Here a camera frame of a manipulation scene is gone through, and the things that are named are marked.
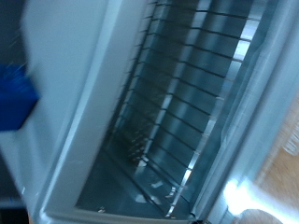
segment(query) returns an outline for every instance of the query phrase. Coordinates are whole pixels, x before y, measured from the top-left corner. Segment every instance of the oven door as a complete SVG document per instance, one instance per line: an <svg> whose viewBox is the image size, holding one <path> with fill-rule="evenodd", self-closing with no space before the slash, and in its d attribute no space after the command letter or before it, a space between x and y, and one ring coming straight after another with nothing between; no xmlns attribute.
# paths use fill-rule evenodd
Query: oven door
<svg viewBox="0 0 299 224"><path fill-rule="evenodd" d="M28 2L22 31L42 98L0 143L37 223L221 222L227 175L249 171L262 137L259 170L296 89L298 3L250 1L231 16L216 2Z"/></svg>

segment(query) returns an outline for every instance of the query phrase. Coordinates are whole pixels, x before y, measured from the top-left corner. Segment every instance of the light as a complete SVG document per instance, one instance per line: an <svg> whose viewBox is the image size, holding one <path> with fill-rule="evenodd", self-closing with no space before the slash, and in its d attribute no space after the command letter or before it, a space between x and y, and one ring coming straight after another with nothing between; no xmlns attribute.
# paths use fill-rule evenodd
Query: light
<svg viewBox="0 0 299 224"><path fill-rule="evenodd" d="M237 180L229 181L223 195L229 212L234 216L240 215L247 209L259 209L272 215L284 224L299 224L298 210L264 193L248 179L245 179L240 186L237 185Z"/></svg>

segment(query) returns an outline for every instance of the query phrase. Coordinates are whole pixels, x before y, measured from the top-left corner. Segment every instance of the blue object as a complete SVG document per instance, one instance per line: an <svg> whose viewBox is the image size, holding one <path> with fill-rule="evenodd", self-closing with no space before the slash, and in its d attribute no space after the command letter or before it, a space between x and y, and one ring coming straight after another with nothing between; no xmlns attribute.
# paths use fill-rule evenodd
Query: blue object
<svg viewBox="0 0 299 224"><path fill-rule="evenodd" d="M37 99L23 66L0 64L0 131L18 130Z"/></svg>

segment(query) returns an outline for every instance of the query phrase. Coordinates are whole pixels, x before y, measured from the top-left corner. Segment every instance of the white surface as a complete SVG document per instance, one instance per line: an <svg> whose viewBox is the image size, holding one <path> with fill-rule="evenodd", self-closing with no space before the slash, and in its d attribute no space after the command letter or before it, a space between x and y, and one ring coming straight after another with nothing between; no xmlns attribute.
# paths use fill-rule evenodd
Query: white surface
<svg viewBox="0 0 299 224"><path fill-rule="evenodd" d="M0 146L30 212L61 151L106 9L98 0L30 0L25 9L28 73L41 99L19 131L0 134Z"/></svg>

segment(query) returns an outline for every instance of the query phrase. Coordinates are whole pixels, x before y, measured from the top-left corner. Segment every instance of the metal grill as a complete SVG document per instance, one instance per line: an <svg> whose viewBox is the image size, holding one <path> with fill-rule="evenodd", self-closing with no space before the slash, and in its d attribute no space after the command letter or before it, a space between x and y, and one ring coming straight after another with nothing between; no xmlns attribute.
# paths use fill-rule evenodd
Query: metal grill
<svg viewBox="0 0 299 224"><path fill-rule="evenodd" d="M165 217L191 212L186 184L194 166L208 169L217 153L215 147L205 154L206 144L266 3L151 3L149 28L99 157L109 158Z"/></svg>

